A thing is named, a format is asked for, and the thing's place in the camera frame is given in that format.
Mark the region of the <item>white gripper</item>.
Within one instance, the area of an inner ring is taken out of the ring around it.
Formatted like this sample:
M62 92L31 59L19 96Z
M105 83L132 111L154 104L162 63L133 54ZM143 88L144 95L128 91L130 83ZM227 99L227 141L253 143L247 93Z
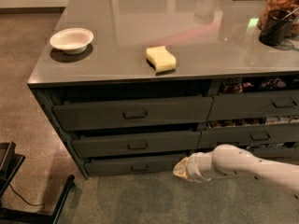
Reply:
M213 178L212 154L210 152L193 153L185 157L173 168L173 175L190 182L207 182Z

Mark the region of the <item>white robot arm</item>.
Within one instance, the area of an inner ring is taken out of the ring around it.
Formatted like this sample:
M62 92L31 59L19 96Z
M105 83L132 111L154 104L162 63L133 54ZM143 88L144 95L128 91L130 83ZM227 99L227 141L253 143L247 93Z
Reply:
M298 165L258 158L233 145L224 144L209 152L193 153L174 166L173 174L196 183L215 178L248 177L299 199Z

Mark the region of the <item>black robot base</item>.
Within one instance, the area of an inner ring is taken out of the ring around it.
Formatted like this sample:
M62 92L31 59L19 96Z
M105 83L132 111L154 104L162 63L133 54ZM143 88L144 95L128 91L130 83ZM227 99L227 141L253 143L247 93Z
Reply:
M64 188L59 196L51 214L43 214L46 204L36 201L38 193L31 188L36 188L33 178L25 180L21 177L21 167L26 157L16 151L13 141L0 143L0 200L3 199L7 189L10 189L35 212L23 211L21 208L0 207L0 224L58 224L70 190L75 186L75 177L69 175L65 180Z

